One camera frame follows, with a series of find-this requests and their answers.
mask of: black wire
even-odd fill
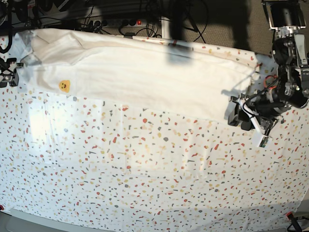
[[[290,230],[291,227],[292,227],[292,223],[291,223],[291,224],[289,225],[289,227],[286,229],[287,232],[295,232],[295,231]]]
[[[168,22],[171,22],[171,20],[169,20],[169,19],[164,19],[164,18],[161,18],[161,19],[159,19],[159,20],[163,20],[163,21],[168,21]]]
[[[65,19],[60,19],[60,18],[52,18],[52,17],[41,17],[39,19],[45,19],[45,18],[48,18],[48,19],[54,19],[54,20],[59,20],[59,21],[65,21]]]
[[[204,0],[200,0],[200,1],[201,1],[201,2],[203,3],[203,5],[205,6],[205,11],[206,11],[205,27],[204,27],[204,29],[202,30],[202,32],[200,33],[200,35],[199,35],[195,40],[193,40],[193,42],[195,42],[196,40],[198,40],[200,37],[202,37],[203,41],[205,41],[204,38],[203,38],[203,33],[204,33],[204,31],[206,30],[206,27],[207,27],[208,21],[209,21],[209,9],[208,9],[208,5],[207,5],[207,3],[206,3]]]
[[[90,14],[85,18],[84,24],[88,25],[89,19],[90,19],[91,15],[92,15],[92,12],[93,12],[93,8],[94,8],[94,7],[95,7],[95,5],[93,4],[93,5],[92,5],[92,8],[91,8],[91,11],[90,11]]]
[[[146,28],[147,28],[147,35],[148,35],[148,37],[152,37],[153,32],[154,32],[154,29],[155,29],[154,23],[152,24],[151,29],[149,29],[149,23],[147,23]]]
[[[247,105],[248,102],[251,101],[253,98],[258,97],[258,96],[261,95],[262,93],[264,93],[264,92],[266,92],[267,90],[269,90],[269,88],[271,88],[278,80],[279,80],[279,78],[276,78],[269,86],[267,86],[266,88],[264,88],[264,89],[261,90],[261,91],[258,91],[256,94],[251,95],[251,96],[245,101],[245,103],[244,103],[243,105],[244,105],[244,106]],[[259,115],[255,115],[255,114],[252,114],[252,113],[250,113],[249,111],[247,111],[247,110],[245,109],[245,107],[243,107],[243,110],[244,110],[246,113],[250,114],[252,117],[262,118],[262,119],[268,121],[268,122],[269,122],[269,127],[268,127],[268,129],[266,130],[266,131],[267,131],[267,132],[266,132],[266,135],[269,134],[270,129],[271,129],[272,126],[273,126],[273,122],[272,122],[269,118],[263,117],[263,116],[259,116]]]
[[[118,28],[118,31],[119,31],[119,33],[120,33],[121,35],[124,35],[124,34],[122,33],[122,31],[121,31],[121,29],[122,29],[123,27],[124,27],[124,26],[121,25],[121,26]]]
[[[101,31],[105,32],[106,34],[111,35],[108,31],[101,29]]]
[[[137,35],[138,33],[140,33],[142,30],[146,30],[147,28],[142,28],[142,29],[140,29],[138,32],[136,32],[135,33],[135,35]]]

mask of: speckled fabric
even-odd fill
[[[263,149],[239,127],[25,87],[0,90],[6,210],[115,232],[260,231],[288,225],[308,190],[308,109],[287,112]]]

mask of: wire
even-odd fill
[[[121,25],[121,26],[118,28],[118,31],[119,31],[119,33],[120,33],[121,35],[124,35],[124,34],[122,33],[122,31],[121,31],[121,29],[122,29],[123,27],[124,27],[124,26]]]
[[[209,9],[208,9],[208,5],[207,5],[207,3],[206,3],[204,0],[200,0],[200,1],[201,1],[201,2],[203,3],[203,5],[205,6],[205,10],[206,10],[205,27],[204,27],[204,29],[202,30],[202,32],[200,33],[200,35],[199,35],[195,40],[193,40],[193,42],[195,42],[196,40],[198,40],[200,37],[202,37],[203,41],[205,41],[204,38],[203,38],[203,33],[204,33],[204,31],[206,30],[206,27],[207,27],[208,21],[209,21]]]
[[[90,11],[90,14],[85,18],[84,24],[88,25],[89,19],[90,19],[91,15],[92,15],[92,12],[93,12],[93,8],[94,8],[94,7],[95,7],[95,5],[93,4],[93,5],[92,5],[92,8],[91,8],[91,11]]]
[[[279,80],[279,78],[276,78],[269,86],[267,86],[267,87],[264,88],[263,90],[257,92],[256,94],[251,95],[251,96],[245,101],[244,105],[247,105],[248,102],[251,101],[253,98],[256,98],[257,96],[259,96],[259,95],[261,95],[262,93],[264,93],[264,92],[266,92],[267,90],[269,90],[278,80]],[[255,114],[252,114],[252,113],[250,113],[249,111],[247,111],[247,110],[245,109],[245,107],[243,107],[243,110],[244,110],[247,114],[250,114],[252,117],[262,118],[262,119],[268,121],[268,122],[269,122],[269,126],[268,126],[268,128],[267,128],[267,130],[266,130],[266,131],[267,131],[267,132],[266,132],[266,135],[269,134],[269,132],[270,132],[272,126],[273,126],[273,122],[272,122],[269,118],[263,117],[263,116],[259,116],[259,115],[255,115]]]
[[[156,28],[156,32],[154,31],[154,29],[155,29],[155,25],[154,24],[152,24],[151,29],[149,29],[149,23],[147,24],[146,29],[147,29],[147,36],[148,37],[155,37],[157,32],[158,32],[158,30],[159,30],[159,28],[157,27]]]
[[[60,18],[52,18],[52,17],[41,17],[39,19],[45,19],[45,18],[48,18],[48,19],[54,19],[54,20],[59,20],[59,21],[66,21],[65,19],[60,19]]]
[[[111,35],[108,31],[101,29],[101,31],[105,32],[106,34]]]
[[[276,76],[272,76],[272,75],[268,75],[265,79],[264,79],[264,81],[263,81],[263,85],[264,85],[264,87],[266,88],[267,87],[267,83],[266,83],[266,81],[267,81],[267,79],[268,78],[270,78],[270,77],[273,77],[273,78],[277,78]]]
[[[136,32],[136,34],[135,35],[137,35],[138,33],[140,33],[142,30],[146,30],[147,28],[142,28],[142,29],[140,29],[138,32]]]
[[[309,220],[309,218],[307,217],[302,217],[300,220],[305,219],[305,220]],[[295,230],[290,230],[290,228],[292,227],[292,223],[289,225],[289,227],[286,229],[287,232],[295,232]]]
[[[159,20],[163,20],[163,21],[168,21],[168,22],[171,22],[171,20],[168,20],[168,19],[164,19],[164,18],[160,18]]]

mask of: robotic arm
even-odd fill
[[[0,0],[0,25],[3,24],[5,19],[8,19],[8,23],[12,24],[12,7],[13,4],[17,4],[19,2],[22,2],[25,0]],[[8,45],[5,49],[3,49],[0,46],[0,53],[7,53],[12,46],[13,42],[13,35],[12,35],[12,29],[8,29]],[[16,58],[9,58],[6,61],[4,61],[2,58],[0,58],[0,88],[7,87],[7,84],[11,87],[18,86],[19,77],[16,72],[16,69],[22,68],[23,63],[17,63]]]
[[[309,65],[305,36],[299,32],[306,25],[298,0],[262,0],[262,4],[270,29],[274,31],[272,55],[278,64],[277,75],[269,86],[256,94],[232,97],[231,101],[237,105],[228,124],[241,123],[246,131],[256,129],[253,141],[265,147],[282,113],[291,107],[307,106]]]

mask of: black cable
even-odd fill
[[[121,26],[118,28],[118,31],[119,31],[119,33],[120,33],[121,35],[124,35],[124,34],[122,33],[122,31],[121,31],[121,29],[122,29],[123,27],[124,27],[124,26],[121,25]]]
[[[85,18],[84,24],[88,25],[89,19],[90,19],[91,15],[92,15],[92,12],[93,12],[93,8],[94,8],[94,7],[95,7],[95,5],[93,4],[93,5],[92,5],[92,8],[91,8],[91,11],[90,11],[90,14]]]
[[[138,33],[140,33],[142,30],[146,30],[147,28],[142,28],[142,29],[140,29],[138,32],[136,32],[135,33],[135,35],[137,35]]]
[[[155,29],[154,24],[152,24],[151,29],[149,29],[149,23],[147,23],[146,29],[147,29],[147,36],[148,36],[148,37],[152,37],[152,34],[153,34],[153,32],[154,32],[154,29]]]
[[[187,14],[187,16],[188,16],[189,22],[190,22],[191,25],[193,26],[193,31],[198,32],[199,35],[201,36],[203,42],[206,43],[206,41],[205,41],[205,39],[204,39],[202,33],[200,32],[200,30],[199,30],[199,28],[198,28],[198,26],[197,26],[195,20],[194,20],[194,19],[192,18],[192,16],[190,15],[190,12],[186,11],[186,14]]]
[[[111,35],[108,31],[101,29],[101,31],[105,32],[106,34]]]
[[[205,6],[205,10],[206,10],[205,27],[204,27],[204,29],[202,30],[202,32],[200,33],[200,35],[199,35],[195,40],[193,40],[193,42],[195,42],[196,40],[198,40],[200,37],[203,38],[203,33],[204,33],[204,31],[206,30],[206,27],[207,27],[208,21],[209,21],[209,9],[208,9],[208,5],[207,5],[207,3],[206,3],[204,0],[200,0],[200,1],[201,1],[201,2],[203,3],[203,5]]]
[[[164,18],[161,18],[161,19],[159,19],[159,20],[163,20],[163,21],[168,21],[168,22],[171,22],[171,20],[168,20],[168,19],[164,19]]]
[[[247,104],[248,104],[249,101],[251,101],[253,98],[258,97],[258,96],[261,95],[262,93],[264,93],[264,92],[266,92],[267,90],[269,90],[269,88],[271,88],[278,80],[279,80],[279,78],[276,78],[269,86],[267,86],[266,88],[264,88],[264,89],[261,90],[261,91],[258,91],[256,94],[251,95],[251,96],[245,101],[245,103],[244,103],[243,105],[244,105],[244,106],[245,106],[245,105],[247,106]],[[255,115],[255,114],[252,114],[252,113],[250,113],[249,111],[247,111],[247,110],[245,109],[245,107],[243,107],[243,110],[244,110],[247,114],[250,114],[252,117],[262,118],[262,119],[268,121],[268,122],[269,122],[269,127],[268,127],[268,129],[266,130],[266,131],[267,131],[266,134],[267,134],[267,135],[269,134],[270,129],[272,128],[272,125],[273,125],[273,122],[272,122],[269,118],[263,117],[263,116],[259,116],[259,115]]]
[[[59,20],[59,21],[65,21],[65,19],[60,19],[60,18],[52,18],[52,17],[41,17],[39,19],[45,19],[45,18],[48,18],[48,19],[54,19],[54,20]]]
[[[295,230],[290,230],[292,227],[292,223],[289,225],[289,227],[286,229],[287,232],[295,232]]]

